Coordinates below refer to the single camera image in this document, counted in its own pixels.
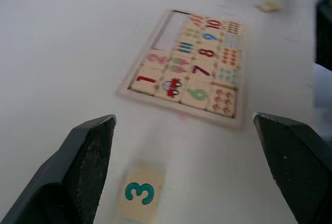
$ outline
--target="blue number 9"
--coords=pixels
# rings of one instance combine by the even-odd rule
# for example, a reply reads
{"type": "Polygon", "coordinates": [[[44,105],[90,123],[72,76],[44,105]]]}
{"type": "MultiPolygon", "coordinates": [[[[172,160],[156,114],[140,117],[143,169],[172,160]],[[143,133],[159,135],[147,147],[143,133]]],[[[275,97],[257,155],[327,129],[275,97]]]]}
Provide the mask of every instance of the blue number 9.
{"type": "Polygon", "coordinates": [[[125,195],[128,200],[133,200],[133,195],[131,193],[131,190],[136,190],[136,195],[140,196],[144,190],[148,192],[148,195],[146,198],[142,200],[143,205],[149,204],[155,195],[154,188],[150,184],[142,184],[141,186],[138,183],[130,183],[125,189],[125,195]]]}
{"type": "Polygon", "coordinates": [[[202,35],[206,40],[218,40],[214,35],[212,34],[203,34],[202,35]]]}

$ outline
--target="white surface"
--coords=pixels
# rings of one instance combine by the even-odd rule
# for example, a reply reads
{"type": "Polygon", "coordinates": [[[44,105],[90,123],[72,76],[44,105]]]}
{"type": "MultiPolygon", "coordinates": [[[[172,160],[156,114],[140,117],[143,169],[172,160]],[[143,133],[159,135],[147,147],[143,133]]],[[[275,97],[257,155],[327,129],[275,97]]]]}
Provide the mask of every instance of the white surface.
{"type": "Polygon", "coordinates": [[[95,223],[111,222],[118,183],[136,159],[166,173],[156,223],[296,223],[269,172],[252,113],[309,122],[314,0],[278,0],[283,10],[270,15],[254,8],[261,1],[0,0],[0,218],[74,126],[115,114],[95,223]],[[242,131],[183,121],[115,95],[170,8],[248,23],[242,131]]]}

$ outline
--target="counting picture tile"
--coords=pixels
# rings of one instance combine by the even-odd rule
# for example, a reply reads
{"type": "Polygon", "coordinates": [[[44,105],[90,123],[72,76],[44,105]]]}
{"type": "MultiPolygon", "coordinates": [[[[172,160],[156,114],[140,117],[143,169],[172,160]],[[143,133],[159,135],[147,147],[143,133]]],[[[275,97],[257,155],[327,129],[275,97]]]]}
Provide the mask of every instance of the counting picture tile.
{"type": "Polygon", "coordinates": [[[181,102],[187,106],[205,109],[208,105],[210,90],[210,84],[190,79],[181,102]]]}
{"type": "Polygon", "coordinates": [[[206,83],[212,82],[215,69],[214,64],[215,61],[213,59],[194,60],[191,65],[190,79],[206,83]]]}
{"type": "Polygon", "coordinates": [[[213,60],[219,58],[220,46],[197,44],[194,58],[197,60],[213,60]]]}
{"type": "Polygon", "coordinates": [[[180,39],[174,47],[173,54],[182,57],[192,58],[195,52],[195,47],[196,47],[195,42],[180,39]]]}
{"type": "MultiPolygon", "coordinates": [[[[232,19],[168,11],[118,91],[147,104],[239,127],[245,30],[243,23],[232,19]]],[[[131,208],[124,215],[149,221],[144,211],[140,215],[131,208]]]]}
{"type": "Polygon", "coordinates": [[[168,101],[179,102],[186,82],[187,80],[185,77],[181,77],[175,73],[166,73],[160,81],[159,88],[155,96],[168,101]]]}
{"type": "Polygon", "coordinates": [[[222,47],[219,57],[221,64],[239,66],[241,52],[239,50],[222,47]]]}
{"type": "Polygon", "coordinates": [[[188,40],[197,42],[200,37],[201,30],[200,29],[193,29],[190,27],[184,27],[183,32],[181,34],[181,40],[188,40]]]}
{"type": "Polygon", "coordinates": [[[164,50],[150,50],[144,66],[158,70],[164,70],[170,59],[170,53],[164,50]]]}
{"type": "Polygon", "coordinates": [[[232,117],[235,111],[236,93],[234,90],[212,86],[207,111],[232,117]]]}
{"type": "Polygon", "coordinates": [[[166,73],[175,73],[185,77],[190,73],[192,59],[173,55],[168,63],[166,73]]]}
{"type": "Polygon", "coordinates": [[[143,67],[135,76],[134,82],[131,84],[130,88],[138,92],[154,94],[157,91],[157,85],[161,75],[162,73],[159,70],[143,67]]]}
{"type": "Polygon", "coordinates": [[[120,191],[119,212],[126,219],[149,224],[157,212],[163,175],[150,168],[137,168],[128,174],[120,191]]]}
{"type": "Polygon", "coordinates": [[[215,73],[214,84],[230,88],[237,88],[239,84],[239,68],[219,63],[215,73]]]}

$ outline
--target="puzzle frame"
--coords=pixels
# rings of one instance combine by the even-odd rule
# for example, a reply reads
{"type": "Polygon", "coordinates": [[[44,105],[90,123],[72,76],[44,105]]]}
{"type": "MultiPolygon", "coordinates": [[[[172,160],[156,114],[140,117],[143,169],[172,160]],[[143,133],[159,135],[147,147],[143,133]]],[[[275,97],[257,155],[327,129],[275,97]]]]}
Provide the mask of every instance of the puzzle frame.
{"type": "MultiPolygon", "coordinates": [[[[152,96],[144,92],[144,90],[141,90],[141,92],[134,91],[130,87],[133,87],[134,79],[139,73],[139,69],[143,67],[144,61],[147,59],[147,56],[150,54],[150,51],[153,49],[153,46],[155,42],[158,40],[158,38],[162,35],[163,31],[167,28],[167,24],[169,20],[171,19],[173,13],[184,13],[190,15],[195,15],[197,13],[193,13],[187,10],[168,10],[156,26],[153,34],[149,38],[147,44],[144,46],[143,51],[141,52],[138,60],[134,63],[132,68],[130,69],[130,72],[127,74],[124,82],[119,86],[117,92],[124,97],[131,98],[140,102],[152,104],[158,107],[174,110],[180,113],[188,114],[194,117],[202,118],[205,120],[208,120],[210,122],[214,122],[220,125],[226,125],[228,127],[233,128],[239,128],[243,121],[243,98],[244,98],[244,70],[245,70],[245,24],[241,23],[241,61],[238,62],[240,65],[240,73],[239,73],[239,79],[238,79],[238,85],[236,88],[234,88],[234,91],[236,92],[236,98],[235,98],[235,107],[234,107],[234,116],[226,117],[224,115],[220,115],[217,113],[210,112],[208,110],[204,109],[198,109],[189,105],[184,105],[183,103],[173,102],[171,100],[164,100],[157,96],[152,96]]],[[[225,20],[222,19],[222,21],[225,22],[234,22],[233,20],[225,20]]],[[[179,31],[179,35],[177,39],[179,39],[182,35],[182,32],[179,31]]]]}

